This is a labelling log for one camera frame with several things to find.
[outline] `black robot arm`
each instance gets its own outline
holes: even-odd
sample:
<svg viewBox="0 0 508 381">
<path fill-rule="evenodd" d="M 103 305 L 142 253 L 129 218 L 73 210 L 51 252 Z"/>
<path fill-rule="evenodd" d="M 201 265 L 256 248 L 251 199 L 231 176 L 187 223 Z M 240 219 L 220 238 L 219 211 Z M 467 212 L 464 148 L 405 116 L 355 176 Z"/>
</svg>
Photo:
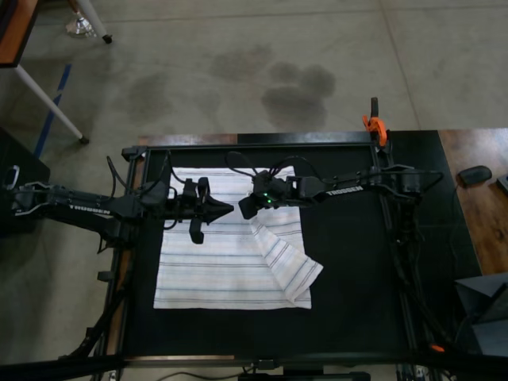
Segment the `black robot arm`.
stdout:
<svg viewBox="0 0 508 381">
<path fill-rule="evenodd" d="M 233 211 L 233 206 L 211 197 L 206 177 L 197 183 L 186 179 L 182 194 L 174 191 L 172 198 L 167 197 L 169 188 L 157 180 L 115 198 L 36 182 L 4 192 L 12 200 L 14 216 L 50 218 L 91 230 L 100 235 L 106 247 L 132 245 L 134 230 L 147 217 L 172 220 L 173 224 L 165 229 L 190 220 L 190 237 L 195 244 L 202 244 L 202 223 L 209 224 Z"/>
<path fill-rule="evenodd" d="M 443 174 L 438 171 L 419 171 L 405 165 L 371 167 L 333 179 L 316 176 L 275 177 L 262 171 L 252 177 L 252 193 L 239 203 L 245 219 L 253 218 L 261 209 L 280 206 L 309 207 L 329 198 L 342 197 L 361 191 L 375 191 L 402 203 L 419 203 L 422 195 L 438 183 Z"/>
</svg>

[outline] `floor stain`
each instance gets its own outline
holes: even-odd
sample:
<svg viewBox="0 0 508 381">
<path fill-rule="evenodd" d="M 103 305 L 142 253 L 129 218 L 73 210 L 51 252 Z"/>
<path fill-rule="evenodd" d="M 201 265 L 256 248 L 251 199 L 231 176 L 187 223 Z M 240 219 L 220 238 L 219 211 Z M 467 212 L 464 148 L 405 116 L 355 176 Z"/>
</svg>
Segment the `floor stain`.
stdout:
<svg viewBox="0 0 508 381">
<path fill-rule="evenodd" d="M 335 92 L 335 75 L 320 65 L 307 67 L 300 77 L 300 87 L 324 98 Z"/>
<path fill-rule="evenodd" d="M 276 63 L 269 74 L 285 83 L 265 91 L 261 103 L 268 120 L 283 131 L 312 131 L 325 125 L 324 100 L 335 92 L 335 76 L 319 65 L 300 71 L 292 63 Z"/>
<path fill-rule="evenodd" d="M 288 62 L 275 63 L 270 69 L 270 78 L 273 82 L 296 83 L 300 74 L 298 66 Z"/>
<path fill-rule="evenodd" d="M 173 106 L 165 94 L 167 81 L 167 73 L 162 72 L 136 79 L 129 86 L 126 99 L 121 102 L 121 109 L 126 110 L 132 120 L 140 123 L 157 121 L 170 114 Z"/>
<path fill-rule="evenodd" d="M 216 91 L 207 91 L 195 95 L 193 98 L 194 103 L 201 111 L 201 113 L 210 121 L 214 127 L 215 132 L 223 130 L 221 122 L 218 118 L 218 111 L 221 107 L 221 96 Z"/>
<path fill-rule="evenodd" d="M 210 74 L 229 82 L 240 82 L 262 71 L 273 59 L 273 51 L 267 45 L 257 45 L 250 50 L 235 50 L 216 56 Z"/>
<path fill-rule="evenodd" d="M 269 89 L 261 99 L 270 122 L 286 131 L 302 131 L 325 124 L 323 101 L 299 87 Z"/>
</svg>

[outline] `white towel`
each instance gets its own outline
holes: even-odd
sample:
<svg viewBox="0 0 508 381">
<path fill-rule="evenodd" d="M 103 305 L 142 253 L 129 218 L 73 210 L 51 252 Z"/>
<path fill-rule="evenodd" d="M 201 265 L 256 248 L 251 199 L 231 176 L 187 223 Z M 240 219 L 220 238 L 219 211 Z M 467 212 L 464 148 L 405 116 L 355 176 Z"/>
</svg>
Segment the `white towel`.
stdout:
<svg viewBox="0 0 508 381">
<path fill-rule="evenodd" d="M 299 208 L 261 210 L 246 221 L 238 202 L 252 190 L 250 177 L 224 168 L 175 168 L 175 173 L 195 182 L 208 177 L 211 195 L 235 210 L 202 225 L 204 244 L 192 243 L 188 221 L 164 232 L 154 308 L 311 308 L 309 287 L 322 266 L 304 253 Z M 287 175 L 294 175 L 292 167 L 278 177 Z M 171 185 L 179 193 L 183 189 L 176 181 Z"/>
</svg>

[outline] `black computer mouse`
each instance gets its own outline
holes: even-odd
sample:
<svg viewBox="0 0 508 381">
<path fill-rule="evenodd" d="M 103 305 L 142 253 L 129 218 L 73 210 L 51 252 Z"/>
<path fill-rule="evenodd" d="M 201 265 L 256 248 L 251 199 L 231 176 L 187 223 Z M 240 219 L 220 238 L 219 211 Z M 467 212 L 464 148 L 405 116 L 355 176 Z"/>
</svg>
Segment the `black computer mouse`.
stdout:
<svg viewBox="0 0 508 381">
<path fill-rule="evenodd" d="M 484 165 L 478 165 L 460 171 L 458 176 L 462 184 L 467 187 L 468 185 L 475 185 L 492 179 L 492 171 Z"/>
</svg>

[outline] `table leg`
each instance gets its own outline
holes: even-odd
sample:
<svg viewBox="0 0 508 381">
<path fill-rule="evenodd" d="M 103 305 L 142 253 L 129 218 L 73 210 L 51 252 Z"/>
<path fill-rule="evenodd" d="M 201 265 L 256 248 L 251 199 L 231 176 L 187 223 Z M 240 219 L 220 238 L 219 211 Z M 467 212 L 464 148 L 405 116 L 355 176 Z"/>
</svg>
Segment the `table leg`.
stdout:
<svg viewBox="0 0 508 381">
<path fill-rule="evenodd" d="M 77 0 L 81 10 L 85 13 L 88 18 L 88 21 L 94 27 L 95 32 L 98 36 L 102 37 L 102 39 L 107 43 L 111 44 L 113 39 L 110 34 L 107 33 L 106 28 L 102 24 L 101 20 L 98 18 L 97 12 L 95 12 L 94 6 L 90 3 L 90 0 Z"/>
<path fill-rule="evenodd" d="M 76 128 L 75 125 L 72 124 L 72 122 L 69 120 L 68 117 L 65 116 L 65 114 L 62 112 L 61 109 L 58 108 L 58 106 L 44 93 L 44 91 L 37 85 L 37 82 L 33 80 L 32 77 L 30 77 L 29 73 L 25 71 L 21 65 L 18 65 L 14 70 L 17 72 L 17 74 L 20 76 L 21 80 L 26 83 L 26 85 L 32 89 L 32 91 L 37 95 L 37 97 L 40 98 L 42 102 L 46 104 L 47 107 L 65 124 L 65 126 L 74 133 L 78 139 L 79 142 L 82 144 L 88 144 L 90 141 L 85 138 L 85 136 Z"/>
</svg>

